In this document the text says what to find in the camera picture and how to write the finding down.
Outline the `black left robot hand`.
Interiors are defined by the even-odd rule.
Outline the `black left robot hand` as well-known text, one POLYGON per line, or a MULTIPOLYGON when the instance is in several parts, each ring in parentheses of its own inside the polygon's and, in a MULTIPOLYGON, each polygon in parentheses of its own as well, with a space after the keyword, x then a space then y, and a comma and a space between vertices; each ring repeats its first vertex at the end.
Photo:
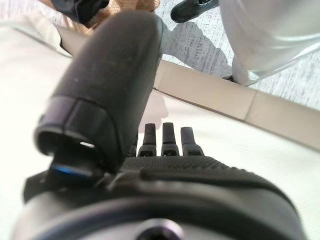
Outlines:
POLYGON ((164 24, 143 11, 102 24, 68 67, 34 131, 52 157, 27 178, 14 240, 304 240, 298 212, 268 180, 205 156, 191 127, 178 151, 164 123, 138 128, 164 24))

